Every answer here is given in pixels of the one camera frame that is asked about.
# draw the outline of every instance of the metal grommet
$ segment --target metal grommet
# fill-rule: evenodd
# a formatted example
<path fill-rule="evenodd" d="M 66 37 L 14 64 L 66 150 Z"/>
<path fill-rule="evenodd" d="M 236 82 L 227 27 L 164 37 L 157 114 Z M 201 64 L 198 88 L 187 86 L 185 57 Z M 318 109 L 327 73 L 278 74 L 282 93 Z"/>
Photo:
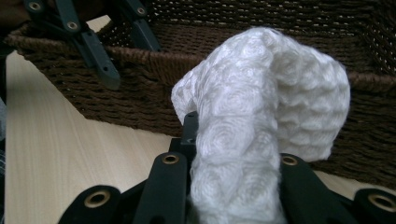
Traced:
<path fill-rule="evenodd" d="M 110 200 L 110 192 L 108 192 L 108 190 L 101 189 L 88 196 L 85 199 L 84 204 L 86 207 L 96 208 L 107 203 L 108 200 Z"/>
<path fill-rule="evenodd" d="M 31 2 L 29 3 L 29 8 L 31 8 L 34 11 L 38 11 L 41 9 L 41 6 L 37 2 Z"/>
<path fill-rule="evenodd" d="M 144 14 L 146 13 L 146 10 L 143 9 L 142 7 L 139 7 L 139 8 L 137 9 L 137 13 L 139 13 L 140 15 L 144 15 Z"/>
<path fill-rule="evenodd" d="M 387 212 L 396 213 L 396 202 L 392 199 L 380 195 L 380 194 L 370 194 L 368 196 L 370 203 L 381 208 Z"/>
<path fill-rule="evenodd" d="M 297 165 L 298 164 L 297 160 L 291 156 L 282 156 L 282 162 L 283 162 L 283 164 L 286 164 L 286 165 Z"/>
<path fill-rule="evenodd" d="M 69 27 L 72 30 L 77 30 L 78 25 L 75 22 L 70 21 L 70 22 L 67 23 L 67 27 Z"/>
<path fill-rule="evenodd" d="M 175 164 L 178 162 L 178 156 L 176 155 L 166 155 L 163 157 L 163 163 L 165 164 Z"/>

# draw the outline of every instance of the black plastic part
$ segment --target black plastic part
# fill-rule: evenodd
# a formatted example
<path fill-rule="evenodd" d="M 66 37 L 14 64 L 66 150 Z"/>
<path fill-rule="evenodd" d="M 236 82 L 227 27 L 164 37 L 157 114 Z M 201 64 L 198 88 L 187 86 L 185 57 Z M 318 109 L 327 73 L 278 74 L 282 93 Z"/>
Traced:
<path fill-rule="evenodd" d="M 281 156 L 280 200 L 289 223 L 358 223 L 305 161 L 290 154 Z"/>
<path fill-rule="evenodd" d="M 77 34 L 81 30 L 77 12 L 72 0 L 55 0 L 56 7 L 62 21 L 64 29 L 72 34 Z"/>
<path fill-rule="evenodd" d="M 146 22 L 147 10 L 139 0 L 118 0 L 116 2 L 118 10 L 132 25 L 131 38 L 134 46 L 138 49 L 148 49 L 151 51 L 161 51 L 157 37 L 152 33 L 149 24 Z M 120 17 L 110 12 L 110 18 L 118 21 Z"/>
<path fill-rule="evenodd" d="M 190 112 L 184 117 L 183 122 L 183 134 L 180 140 L 180 153 L 183 154 L 189 163 L 189 169 L 191 163 L 196 155 L 195 141 L 198 131 L 198 113 Z"/>
<path fill-rule="evenodd" d="M 131 38 L 134 42 L 134 46 L 138 49 L 161 51 L 157 38 L 149 28 L 149 24 L 143 19 L 132 23 Z"/>
<path fill-rule="evenodd" d="M 110 186 L 95 186 L 80 193 L 67 208 L 59 224 L 114 223 L 120 191 Z"/>
<path fill-rule="evenodd" d="M 60 15 L 57 15 L 45 2 L 40 0 L 24 0 L 24 6 L 35 24 L 72 42 L 85 64 L 89 68 L 96 68 L 101 82 L 110 90 L 120 87 L 120 74 L 108 57 L 96 33 L 86 22 L 78 20 L 72 0 L 56 1 Z"/>
<path fill-rule="evenodd" d="M 88 30 L 81 33 L 81 37 L 83 44 L 87 48 L 86 53 L 89 54 L 89 57 L 93 60 L 93 64 L 95 64 L 99 79 L 108 89 L 117 90 L 120 87 L 120 74 L 107 56 L 96 33 L 93 30 Z"/>
<path fill-rule="evenodd" d="M 191 169 L 191 162 L 195 157 L 195 146 L 182 147 L 180 145 L 180 138 L 172 138 L 169 147 L 169 152 L 178 152 L 183 154 L 187 159 L 187 171 Z M 187 174 L 187 185 L 186 185 L 186 195 L 190 194 L 191 176 L 190 173 Z"/>
<path fill-rule="evenodd" d="M 7 68 L 6 58 L 0 57 L 0 97 L 7 103 Z"/>
<path fill-rule="evenodd" d="M 120 203 L 114 216 L 115 218 L 113 223 L 132 223 L 145 185 L 146 180 L 121 194 Z"/>
<path fill-rule="evenodd" d="M 352 208 L 360 223 L 396 223 L 396 196 L 384 190 L 358 190 L 355 194 Z"/>
<path fill-rule="evenodd" d="M 336 192 L 331 191 L 332 196 L 334 196 L 335 200 L 339 202 L 345 209 L 350 213 L 353 217 L 356 217 L 357 214 L 354 213 L 353 208 L 352 208 L 352 203 L 353 201 L 349 200 L 347 197 L 344 197 L 343 195 L 340 195 Z"/>
<path fill-rule="evenodd" d="M 158 156 L 151 168 L 134 224 L 185 223 L 187 160 L 180 153 Z"/>

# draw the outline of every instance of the textured white fabric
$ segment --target textured white fabric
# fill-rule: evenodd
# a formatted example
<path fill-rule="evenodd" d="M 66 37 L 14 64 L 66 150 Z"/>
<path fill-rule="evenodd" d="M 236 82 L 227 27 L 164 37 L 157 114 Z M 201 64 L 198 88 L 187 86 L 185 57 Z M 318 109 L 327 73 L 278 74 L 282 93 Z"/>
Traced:
<path fill-rule="evenodd" d="M 174 87 L 181 122 L 197 110 L 191 199 L 200 223 L 283 223 L 279 152 L 326 159 L 349 84 L 331 57 L 268 28 L 215 49 Z"/>

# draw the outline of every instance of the woven texture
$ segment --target woven texture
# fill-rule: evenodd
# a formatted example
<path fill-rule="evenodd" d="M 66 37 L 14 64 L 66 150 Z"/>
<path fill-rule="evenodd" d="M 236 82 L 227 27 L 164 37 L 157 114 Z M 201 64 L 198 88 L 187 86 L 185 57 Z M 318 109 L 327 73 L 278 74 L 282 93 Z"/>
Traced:
<path fill-rule="evenodd" d="M 162 52 L 134 49 L 128 23 L 99 32 L 121 75 L 118 91 L 98 83 L 70 44 L 32 27 L 7 42 L 37 66 L 87 119 L 179 136 L 170 102 L 175 83 L 211 50 L 251 26 L 275 28 L 346 66 L 350 112 L 327 173 L 396 189 L 396 3 L 357 1 L 150 1 L 149 23 Z"/>

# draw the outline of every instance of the white cloth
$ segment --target white cloth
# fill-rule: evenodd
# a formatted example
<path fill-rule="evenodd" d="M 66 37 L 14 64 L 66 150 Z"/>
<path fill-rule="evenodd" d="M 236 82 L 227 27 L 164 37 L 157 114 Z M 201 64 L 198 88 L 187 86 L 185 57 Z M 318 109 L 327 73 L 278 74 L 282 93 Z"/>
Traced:
<path fill-rule="evenodd" d="M 191 199 L 200 223 L 284 223 L 279 152 L 327 159 L 349 97 L 343 65 L 273 29 L 216 48 L 172 92 L 181 122 L 199 114 Z"/>

